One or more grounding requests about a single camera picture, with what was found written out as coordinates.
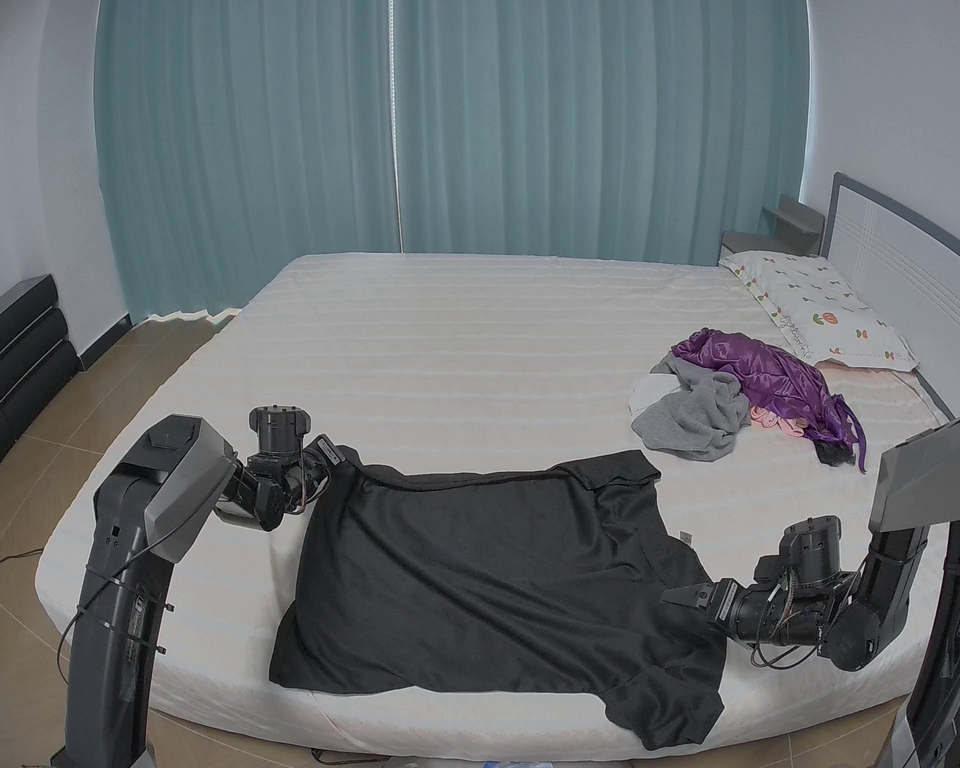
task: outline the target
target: tiled floor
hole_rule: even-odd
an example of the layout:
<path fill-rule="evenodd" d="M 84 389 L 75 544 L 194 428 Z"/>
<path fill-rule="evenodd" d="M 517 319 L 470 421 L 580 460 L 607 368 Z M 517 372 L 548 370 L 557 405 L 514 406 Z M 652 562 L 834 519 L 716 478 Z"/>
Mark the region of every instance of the tiled floor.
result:
<path fill-rule="evenodd" d="M 42 546 L 103 451 L 147 398 L 222 326 L 134 329 L 54 399 L 0 463 L 0 557 Z M 34 592 L 36 558 L 0 565 L 0 768 L 45 765 L 63 740 L 66 687 L 58 634 Z M 830 768 L 873 763 L 900 701 L 814 728 L 637 768 Z M 215 731 L 151 712 L 159 768 L 306 768 L 308 750 Z M 324 759 L 345 759 L 326 753 Z"/>

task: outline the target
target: gray wall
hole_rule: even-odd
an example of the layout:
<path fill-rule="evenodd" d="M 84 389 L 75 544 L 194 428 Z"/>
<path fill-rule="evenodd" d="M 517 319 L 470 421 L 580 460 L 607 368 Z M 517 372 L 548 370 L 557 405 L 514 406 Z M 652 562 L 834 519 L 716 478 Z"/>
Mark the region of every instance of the gray wall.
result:
<path fill-rule="evenodd" d="M 100 0 L 0 0 L 0 293 L 53 273 L 83 352 L 127 314 L 93 130 Z"/>
<path fill-rule="evenodd" d="M 842 171 L 960 236 L 960 2 L 808 0 L 801 198 Z"/>

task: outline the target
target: gray towel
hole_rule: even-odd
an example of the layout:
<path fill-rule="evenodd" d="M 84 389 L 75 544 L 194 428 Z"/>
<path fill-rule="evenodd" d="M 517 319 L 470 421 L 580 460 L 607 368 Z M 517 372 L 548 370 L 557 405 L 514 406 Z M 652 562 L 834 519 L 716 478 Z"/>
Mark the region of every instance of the gray towel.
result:
<path fill-rule="evenodd" d="M 698 462 L 733 450 L 737 431 L 750 423 L 750 402 L 732 373 L 714 372 L 668 354 L 650 373 L 675 373 L 681 389 L 663 396 L 634 419 L 650 450 Z"/>

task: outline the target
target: white bed sheet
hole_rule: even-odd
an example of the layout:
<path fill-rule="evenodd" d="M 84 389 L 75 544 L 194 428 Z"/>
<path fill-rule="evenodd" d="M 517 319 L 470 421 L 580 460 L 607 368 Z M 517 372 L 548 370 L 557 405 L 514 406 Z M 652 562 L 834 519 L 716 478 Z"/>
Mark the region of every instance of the white bed sheet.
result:
<path fill-rule="evenodd" d="M 631 383 L 708 325 L 775 345 L 783 337 L 727 270 L 576 259 L 336 254 L 305 256 L 267 285 L 159 388 L 117 438 L 51 536 L 37 594 L 58 627 L 77 604 L 93 528 L 92 494 L 133 439 L 170 413 L 208 419 L 241 456 L 256 449 L 247 413 L 295 403 L 315 432 L 367 463 L 405 472 L 540 469 L 640 447 Z M 888 372 L 826 371 L 866 429 L 861 476 L 817 462 L 808 441 L 753 427 L 732 455 L 700 464 L 651 452 L 670 533 L 692 533 L 713 578 L 751 581 L 784 526 L 843 521 L 842 564 L 869 541 L 880 452 L 935 423 Z M 418 688 L 332 696 L 269 683 L 276 625 L 293 599 L 306 516 L 272 534 L 211 516 L 176 567 L 151 704 L 229 731 L 327 749 L 469 759 L 648 756 L 587 694 L 434 693 Z M 909 691 L 940 584 L 945 532 L 934 529 L 907 626 L 868 668 L 814 659 L 756 670 L 730 644 L 725 710 L 702 747 L 812 725 Z"/>

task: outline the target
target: pillowcase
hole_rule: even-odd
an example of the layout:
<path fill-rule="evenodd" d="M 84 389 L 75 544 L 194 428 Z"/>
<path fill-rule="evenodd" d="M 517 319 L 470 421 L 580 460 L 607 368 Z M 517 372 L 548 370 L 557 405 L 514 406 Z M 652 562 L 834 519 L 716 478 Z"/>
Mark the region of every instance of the pillowcase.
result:
<path fill-rule="evenodd" d="M 754 295 L 801 360 L 834 360 L 851 368 L 913 371 L 906 342 L 853 292 L 821 256 L 745 251 L 727 267 Z"/>

